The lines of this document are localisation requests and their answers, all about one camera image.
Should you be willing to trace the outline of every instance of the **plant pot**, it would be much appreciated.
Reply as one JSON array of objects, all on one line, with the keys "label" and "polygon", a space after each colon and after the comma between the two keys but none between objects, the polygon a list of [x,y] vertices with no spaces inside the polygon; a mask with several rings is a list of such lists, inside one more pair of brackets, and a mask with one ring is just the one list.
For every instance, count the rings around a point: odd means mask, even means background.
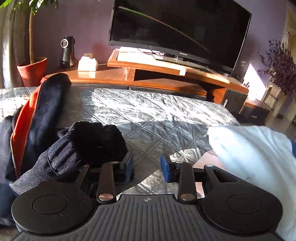
[{"label": "plant pot", "polygon": [[17,67],[25,87],[40,85],[40,81],[45,75],[46,64],[47,58],[39,57],[35,59],[33,64],[22,64]]}]

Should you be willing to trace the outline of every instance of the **bed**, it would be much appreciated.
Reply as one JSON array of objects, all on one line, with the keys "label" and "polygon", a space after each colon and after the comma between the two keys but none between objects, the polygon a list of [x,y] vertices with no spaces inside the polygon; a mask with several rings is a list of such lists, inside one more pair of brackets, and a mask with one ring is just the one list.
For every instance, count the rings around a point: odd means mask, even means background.
[{"label": "bed", "polygon": [[[1,89],[0,121],[13,115],[34,89]],[[215,103],[161,93],[97,88],[93,84],[72,84],[57,128],[77,121],[114,124],[121,131],[133,153],[135,172],[134,181],[122,186],[124,194],[177,194],[177,184],[167,184],[163,179],[160,154],[193,165],[211,150],[208,127],[239,125],[227,109]]]}]

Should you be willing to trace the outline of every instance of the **tv screen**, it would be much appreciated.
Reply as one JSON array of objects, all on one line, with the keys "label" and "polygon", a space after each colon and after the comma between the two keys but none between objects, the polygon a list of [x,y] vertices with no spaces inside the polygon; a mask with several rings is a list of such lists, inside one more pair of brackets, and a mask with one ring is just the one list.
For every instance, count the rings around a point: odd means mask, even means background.
[{"label": "tv screen", "polygon": [[109,44],[234,69],[251,14],[233,0],[115,0]]}]

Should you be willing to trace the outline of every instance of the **tv cabinet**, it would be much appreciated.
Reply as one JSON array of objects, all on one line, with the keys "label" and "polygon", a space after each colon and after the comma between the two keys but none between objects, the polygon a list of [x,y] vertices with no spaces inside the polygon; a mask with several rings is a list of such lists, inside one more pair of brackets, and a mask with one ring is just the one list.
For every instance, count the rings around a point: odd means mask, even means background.
[{"label": "tv cabinet", "polygon": [[248,95],[248,89],[234,78],[212,70],[201,71],[179,64],[155,60],[141,51],[115,49],[108,63],[95,72],[58,70],[72,83],[93,83],[106,88],[162,92],[207,100],[224,105],[237,115]]}]

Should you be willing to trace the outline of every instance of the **white towel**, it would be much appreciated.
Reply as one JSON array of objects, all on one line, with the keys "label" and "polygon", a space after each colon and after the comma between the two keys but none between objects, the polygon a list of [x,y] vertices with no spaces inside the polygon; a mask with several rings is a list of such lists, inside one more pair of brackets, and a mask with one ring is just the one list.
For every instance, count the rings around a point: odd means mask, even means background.
[{"label": "white towel", "polygon": [[296,158],[291,141],[265,126],[218,126],[209,142],[225,170],[275,195],[283,205],[277,233],[296,240]]}]

